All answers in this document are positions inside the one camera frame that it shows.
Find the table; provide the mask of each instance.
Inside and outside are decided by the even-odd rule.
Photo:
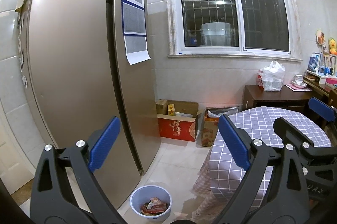
[[[230,116],[236,127],[243,128],[251,138],[259,138],[270,146],[283,147],[282,140],[274,133],[274,120],[283,117],[309,137],[314,147],[330,147],[331,143],[324,131],[301,113],[274,107],[257,107]],[[258,194],[251,209],[258,208],[266,193],[273,167],[269,166],[263,177]],[[238,167],[223,141],[219,131],[213,147],[208,153],[199,177],[193,186],[197,195],[205,199],[193,212],[192,219],[212,220],[226,206],[234,195],[245,171]]]
[[[294,92],[287,86],[281,91],[263,91],[257,85],[246,85],[243,93],[242,110],[259,106],[280,107],[304,114],[309,99],[315,97],[315,92]]]
[[[325,84],[319,84],[318,82],[308,81],[306,79],[303,80],[310,88],[312,88],[317,93],[329,97],[329,93],[332,90],[331,87]]]

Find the window sill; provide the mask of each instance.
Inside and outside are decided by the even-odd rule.
[[[169,58],[191,58],[191,57],[235,57],[235,58],[252,58],[252,59],[272,59],[289,61],[294,63],[301,63],[302,59],[297,59],[291,56],[285,55],[268,55],[268,54],[256,54],[256,53],[243,53],[243,52],[227,52],[227,53],[197,53],[197,54],[170,54]]]

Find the tiled wall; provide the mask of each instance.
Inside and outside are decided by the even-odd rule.
[[[318,50],[316,30],[337,37],[335,0],[296,0],[299,11],[302,63],[282,61],[285,82],[303,73],[309,56]],[[203,106],[239,105],[243,89],[255,84],[258,69],[270,60],[233,57],[168,58],[169,28],[166,0],[148,0],[149,53],[155,75],[156,98],[196,101]]]
[[[17,0],[0,0],[0,100],[17,141],[36,167],[44,142],[27,105],[18,52]]]

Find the purple plaid tablecloth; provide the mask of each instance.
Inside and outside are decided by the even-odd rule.
[[[314,147],[330,147],[330,140],[314,122],[301,113],[274,107],[257,107],[229,116],[237,128],[247,131],[252,139],[259,138],[266,145],[283,147],[282,140],[274,133],[274,120],[283,117],[309,137]],[[266,193],[273,167],[269,166],[263,177],[251,209],[258,208]],[[204,213],[217,215],[234,195],[245,171],[235,164],[226,143],[218,132],[214,145],[193,189],[195,193],[207,194],[205,201],[193,213],[198,218]]]

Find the window pane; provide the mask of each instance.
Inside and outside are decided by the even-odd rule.
[[[235,0],[182,0],[185,46],[239,46]]]
[[[284,0],[241,0],[246,48],[289,51]]]

